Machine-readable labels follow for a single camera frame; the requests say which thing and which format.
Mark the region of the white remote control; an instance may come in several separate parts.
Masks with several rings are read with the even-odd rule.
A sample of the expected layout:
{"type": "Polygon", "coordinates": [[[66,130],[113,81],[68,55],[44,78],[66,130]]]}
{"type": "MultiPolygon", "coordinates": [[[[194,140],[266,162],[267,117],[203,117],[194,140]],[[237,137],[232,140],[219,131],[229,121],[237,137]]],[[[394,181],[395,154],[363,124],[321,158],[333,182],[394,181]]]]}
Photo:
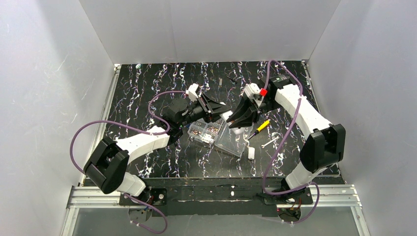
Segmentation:
{"type": "Polygon", "coordinates": [[[231,110],[224,112],[220,115],[221,119],[225,122],[226,126],[229,128],[230,131],[232,131],[236,135],[242,134],[244,131],[246,131],[246,128],[230,128],[230,125],[232,122],[226,122],[226,120],[233,114],[231,110]]]}

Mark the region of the white battery cover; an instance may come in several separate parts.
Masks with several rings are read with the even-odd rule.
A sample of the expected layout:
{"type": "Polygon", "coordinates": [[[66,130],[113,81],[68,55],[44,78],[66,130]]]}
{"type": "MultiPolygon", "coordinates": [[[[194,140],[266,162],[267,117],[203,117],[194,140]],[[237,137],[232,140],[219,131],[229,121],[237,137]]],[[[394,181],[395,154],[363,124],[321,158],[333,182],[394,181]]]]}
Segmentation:
{"type": "Polygon", "coordinates": [[[248,159],[254,160],[255,159],[255,148],[254,147],[248,147],[248,159]]]}

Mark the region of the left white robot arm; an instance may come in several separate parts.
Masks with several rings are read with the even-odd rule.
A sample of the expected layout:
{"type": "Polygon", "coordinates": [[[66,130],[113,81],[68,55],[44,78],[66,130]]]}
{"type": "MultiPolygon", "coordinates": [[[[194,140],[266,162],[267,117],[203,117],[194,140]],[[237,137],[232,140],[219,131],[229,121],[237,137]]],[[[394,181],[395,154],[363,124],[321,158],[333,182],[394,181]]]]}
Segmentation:
{"type": "Polygon", "coordinates": [[[149,190],[144,180],[127,171],[135,159],[165,148],[183,135],[183,127],[199,119],[215,122],[231,109],[202,94],[175,98],[162,110],[162,120],[151,129],[114,141],[104,137],[84,165],[83,171],[104,194],[115,191],[140,196],[149,190]]]}

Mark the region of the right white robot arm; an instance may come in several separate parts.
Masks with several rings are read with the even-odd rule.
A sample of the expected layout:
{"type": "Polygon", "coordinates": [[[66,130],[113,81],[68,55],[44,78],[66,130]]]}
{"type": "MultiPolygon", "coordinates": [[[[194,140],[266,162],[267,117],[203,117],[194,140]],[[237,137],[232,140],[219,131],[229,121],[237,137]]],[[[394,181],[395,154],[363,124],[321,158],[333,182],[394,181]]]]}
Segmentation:
{"type": "Polygon", "coordinates": [[[283,108],[292,117],[306,138],[299,152],[300,162],[281,182],[282,192],[297,191],[318,174],[343,159],[346,130],[332,124],[303,96],[293,78],[261,79],[243,89],[243,97],[235,111],[226,116],[229,128],[243,128],[255,124],[261,114],[283,108]]]}

